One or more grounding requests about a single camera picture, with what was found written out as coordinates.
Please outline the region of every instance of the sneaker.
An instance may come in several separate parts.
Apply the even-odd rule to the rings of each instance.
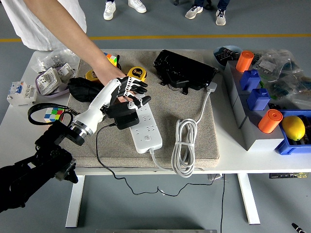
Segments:
[[[218,9],[216,12],[216,25],[223,26],[225,25],[225,11]]]
[[[190,10],[186,13],[185,17],[188,19],[195,18],[196,14],[201,13],[203,11],[202,6],[195,6],[193,5]]]
[[[113,18],[113,13],[115,11],[116,11],[116,3],[107,1],[105,11],[104,11],[104,19],[111,20]]]
[[[128,5],[139,13],[145,13],[147,11],[145,5],[140,0],[128,0]]]

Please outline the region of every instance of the orange cylinder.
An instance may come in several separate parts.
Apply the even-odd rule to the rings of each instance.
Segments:
[[[237,65],[235,66],[235,69],[241,73],[248,70],[252,63],[253,58],[254,58],[254,54],[251,51],[243,51],[239,57],[239,60],[238,60]]]
[[[263,116],[258,124],[258,128],[263,133],[271,133],[283,119],[283,115],[276,109],[270,109]]]

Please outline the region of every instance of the blue plastic part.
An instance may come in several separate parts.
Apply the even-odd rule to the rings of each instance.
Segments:
[[[240,85],[243,91],[251,91],[257,88],[260,82],[258,71],[255,69],[246,70],[241,77]]]
[[[253,89],[248,99],[246,100],[248,108],[251,111],[261,111],[267,106],[270,101],[270,96],[265,88]]]
[[[311,110],[279,110],[283,117],[288,116],[306,116],[309,121],[311,120]],[[279,124],[282,134],[284,135],[284,140],[277,146],[276,152],[281,155],[289,155],[292,153],[309,153],[311,155],[311,144],[305,145],[293,145],[293,141],[288,139],[282,124]]]

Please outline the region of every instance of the robot finger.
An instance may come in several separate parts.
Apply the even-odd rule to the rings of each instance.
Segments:
[[[142,87],[142,86],[137,86],[137,85],[134,85],[132,86],[130,89],[130,91],[135,91],[139,94],[144,94],[145,92],[147,92],[147,89]]]
[[[134,80],[133,83],[134,84],[138,84],[138,85],[143,86],[143,87],[147,87],[148,86],[147,83],[144,83],[143,81],[139,81],[139,80]]]

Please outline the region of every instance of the table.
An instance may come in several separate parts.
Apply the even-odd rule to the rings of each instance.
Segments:
[[[200,50],[204,62],[214,65],[212,51]],[[37,57],[48,55],[48,52],[35,51],[23,74],[22,81],[34,85],[37,73],[31,66],[36,63]],[[219,163],[213,168],[196,169],[194,174],[237,174],[239,177],[243,201],[247,212],[249,224],[260,224],[255,200],[248,173],[290,173],[311,172],[310,154],[293,154],[282,156],[275,151],[248,152],[243,148],[244,141],[241,131],[235,123],[230,106],[226,87],[222,75],[213,79],[218,87],[210,96],[219,147]],[[46,99],[38,96],[38,102],[51,102],[67,105],[69,94]],[[47,130],[47,126],[36,126],[27,119],[29,106],[9,106],[0,125],[0,164],[9,166],[17,161],[35,154],[35,141]],[[146,174],[174,174],[156,168],[116,168],[118,175],[146,175]],[[79,182],[73,185],[69,204],[66,227],[76,227],[79,215],[80,202],[86,175],[111,175],[104,168],[76,168]]]

